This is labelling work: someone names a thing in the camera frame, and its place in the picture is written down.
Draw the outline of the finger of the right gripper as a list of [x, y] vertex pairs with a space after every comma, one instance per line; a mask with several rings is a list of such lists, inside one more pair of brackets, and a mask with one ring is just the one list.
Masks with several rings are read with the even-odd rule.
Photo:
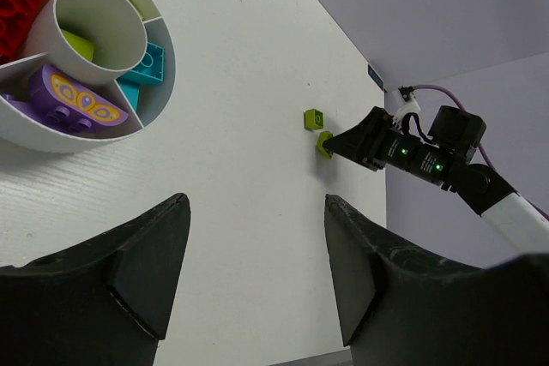
[[322, 141], [322, 150], [358, 165], [380, 165], [377, 151], [386, 134], [386, 110], [375, 106], [356, 126]]

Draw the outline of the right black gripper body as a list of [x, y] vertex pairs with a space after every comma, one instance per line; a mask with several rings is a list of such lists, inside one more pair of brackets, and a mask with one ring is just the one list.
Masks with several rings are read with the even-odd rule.
[[480, 117], [447, 105], [439, 108], [427, 134], [398, 129], [386, 112], [380, 165], [363, 166], [377, 171], [391, 165], [443, 189], [484, 189], [487, 177], [470, 162], [485, 131]]

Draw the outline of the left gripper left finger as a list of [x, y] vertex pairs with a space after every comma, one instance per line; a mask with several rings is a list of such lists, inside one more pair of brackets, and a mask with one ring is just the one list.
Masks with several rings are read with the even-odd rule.
[[180, 193], [77, 245], [3, 267], [2, 364], [153, 364], [189, 233]]

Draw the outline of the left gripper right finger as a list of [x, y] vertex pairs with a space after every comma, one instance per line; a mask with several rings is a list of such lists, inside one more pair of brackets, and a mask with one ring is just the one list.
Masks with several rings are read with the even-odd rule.
[[325, 198], [324, 227], [341, 337], [355, 364], [547, 364], [546, 255], [471, 267], [337, 195]]

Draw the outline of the green printed lego cube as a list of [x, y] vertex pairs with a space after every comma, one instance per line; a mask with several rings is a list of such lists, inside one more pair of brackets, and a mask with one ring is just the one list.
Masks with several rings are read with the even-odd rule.
[[323, 113], [315, 108], [304, 111], [304, 128], [309, 131], [321, 130], [324, 128]]

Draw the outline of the purple butterfly lego piece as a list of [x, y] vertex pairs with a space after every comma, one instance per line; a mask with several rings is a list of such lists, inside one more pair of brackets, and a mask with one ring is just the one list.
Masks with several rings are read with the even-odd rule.
[[96, 134], [129, 117], [127, 111], [50, 64], [30, 76], [27, 91], [23, 100], [7, 93], [2, 98], [34, 121], [65, 134]]

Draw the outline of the teal square lego brick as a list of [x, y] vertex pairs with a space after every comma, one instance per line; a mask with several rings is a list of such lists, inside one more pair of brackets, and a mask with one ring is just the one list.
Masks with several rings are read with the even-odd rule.
[[162, 46], [148, 42], [142, 60], [119, 80], [133, 81], [140, 85], [156, 85], [164, 80], [165, 50]]

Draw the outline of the lime lego brick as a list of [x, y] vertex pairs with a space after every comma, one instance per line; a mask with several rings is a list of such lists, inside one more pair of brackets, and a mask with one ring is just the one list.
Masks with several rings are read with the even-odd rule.
[[95, 44], [94, 42], [84, 39], [72, 32], [62, 29], [62, 35], [68, 44], [84, 59], [92, 62], [94, 59]]

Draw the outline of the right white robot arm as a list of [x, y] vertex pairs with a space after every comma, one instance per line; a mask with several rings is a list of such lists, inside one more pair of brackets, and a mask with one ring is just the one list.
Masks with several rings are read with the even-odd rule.
[[343, 133], [322, 132], [317, 148], [328, 157], [336, 154], [371, 171], [391, 165], [454, 192], [518, 253], [547, 252], [548, 219], [491, 166], [472, 161], [486, 131], [484, 120], [443, 105], [427, 133], [412, 135], [409, 123], [418, 119], [409, 112], [398, 121], [374, 107]]

